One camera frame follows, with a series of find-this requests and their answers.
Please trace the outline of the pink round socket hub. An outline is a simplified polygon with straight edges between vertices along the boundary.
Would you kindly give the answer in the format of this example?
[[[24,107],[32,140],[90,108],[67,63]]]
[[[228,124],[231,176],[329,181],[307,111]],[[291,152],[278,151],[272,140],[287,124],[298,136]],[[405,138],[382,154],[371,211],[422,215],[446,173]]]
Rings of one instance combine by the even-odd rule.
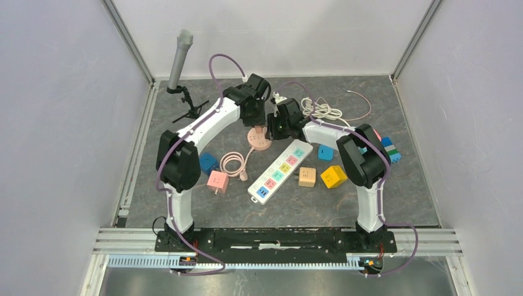
[[[263,151],[270,148],[272,141],[266,138],[267,127],[255,126],[247,133],[247,141],[251,148]]]

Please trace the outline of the small blue plug adapter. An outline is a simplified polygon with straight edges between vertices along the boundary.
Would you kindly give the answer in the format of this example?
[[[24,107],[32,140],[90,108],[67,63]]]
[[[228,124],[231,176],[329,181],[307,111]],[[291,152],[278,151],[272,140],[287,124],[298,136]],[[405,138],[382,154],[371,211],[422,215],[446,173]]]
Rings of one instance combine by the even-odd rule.
[[[319,145],[317,156],[320,160],[329,162],[334,158],[334,149],[325,145]]]

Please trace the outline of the beige cube socket adapter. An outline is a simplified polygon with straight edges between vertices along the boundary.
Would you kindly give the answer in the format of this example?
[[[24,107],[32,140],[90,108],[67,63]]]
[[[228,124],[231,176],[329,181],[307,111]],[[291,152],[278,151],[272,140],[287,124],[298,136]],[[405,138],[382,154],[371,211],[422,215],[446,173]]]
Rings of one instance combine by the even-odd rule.
[[[294,173],[294,177],[301,187],[314,187],[316,184],[316,169],[300,167]]]

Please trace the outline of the yellow cube socket adapter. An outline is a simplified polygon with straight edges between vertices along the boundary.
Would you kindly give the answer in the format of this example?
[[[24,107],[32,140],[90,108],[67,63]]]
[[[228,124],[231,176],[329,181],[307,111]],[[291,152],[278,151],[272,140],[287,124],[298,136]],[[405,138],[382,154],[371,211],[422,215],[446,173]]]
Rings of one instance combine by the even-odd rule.
[[[320,177],[328,189],[336,188],[348,180],[344,169],[339,165],[330,166],[320,174]]]

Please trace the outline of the white multicolour power strip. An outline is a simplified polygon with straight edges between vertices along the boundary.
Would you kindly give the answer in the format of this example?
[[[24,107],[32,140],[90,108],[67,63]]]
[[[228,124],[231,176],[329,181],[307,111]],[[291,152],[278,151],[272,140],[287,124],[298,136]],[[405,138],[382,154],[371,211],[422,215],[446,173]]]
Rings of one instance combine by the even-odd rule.
[[[293,140],[247,189],[252,202],[264,205],[311,154],[313,146]]]

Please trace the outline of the blue cube socket adapter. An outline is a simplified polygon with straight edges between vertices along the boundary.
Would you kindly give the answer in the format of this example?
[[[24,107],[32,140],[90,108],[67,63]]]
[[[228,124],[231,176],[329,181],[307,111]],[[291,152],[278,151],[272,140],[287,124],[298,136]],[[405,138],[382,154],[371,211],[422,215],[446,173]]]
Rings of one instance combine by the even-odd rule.
[[[200,169],[207,176],[210,176],[212,171],[220,169],[219,161],[212,154],[203,152],[199,156]]]

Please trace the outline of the pink cube socket adapter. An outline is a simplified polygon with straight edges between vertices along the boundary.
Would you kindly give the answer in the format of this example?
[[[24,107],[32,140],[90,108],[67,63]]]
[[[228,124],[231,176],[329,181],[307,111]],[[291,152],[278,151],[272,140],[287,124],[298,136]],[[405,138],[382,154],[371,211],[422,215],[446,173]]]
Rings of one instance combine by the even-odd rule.
[[[207,187],[215,194],[224,194],[226,192],[228,183],[229,176],[226,173],[213,170],[208,177]]]

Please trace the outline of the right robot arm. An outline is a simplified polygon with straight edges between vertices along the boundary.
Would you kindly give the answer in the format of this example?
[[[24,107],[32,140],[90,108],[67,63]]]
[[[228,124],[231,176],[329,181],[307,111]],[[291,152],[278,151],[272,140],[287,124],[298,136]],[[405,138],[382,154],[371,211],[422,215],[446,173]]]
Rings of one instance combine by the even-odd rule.
[[[354,128],[307,117],[293,98],[271,102],[276,110],[267,115],[266,138],[293,138],[338,151],[358,194],[356,244],[365,252],[373,251],[387,232],[382,188],[390,169],[390,157],[375,130],[368,124]]]

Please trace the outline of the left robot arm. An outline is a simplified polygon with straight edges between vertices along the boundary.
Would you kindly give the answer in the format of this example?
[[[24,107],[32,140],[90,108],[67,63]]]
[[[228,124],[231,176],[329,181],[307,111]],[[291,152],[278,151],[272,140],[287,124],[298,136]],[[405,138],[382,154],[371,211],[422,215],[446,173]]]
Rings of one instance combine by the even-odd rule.
[[[194,243],[191,199],[192,188],[201,175],[201,150],[239,120],[248,127],[263,126],[265,102],[270,94],[270,83],[251,74],[242,84],[222,89],[216,102],[187,127],[175,133],[170,130],[162,133],[155,164],[155,188],[167,197],[164,231],[177,250],[187,251]]]

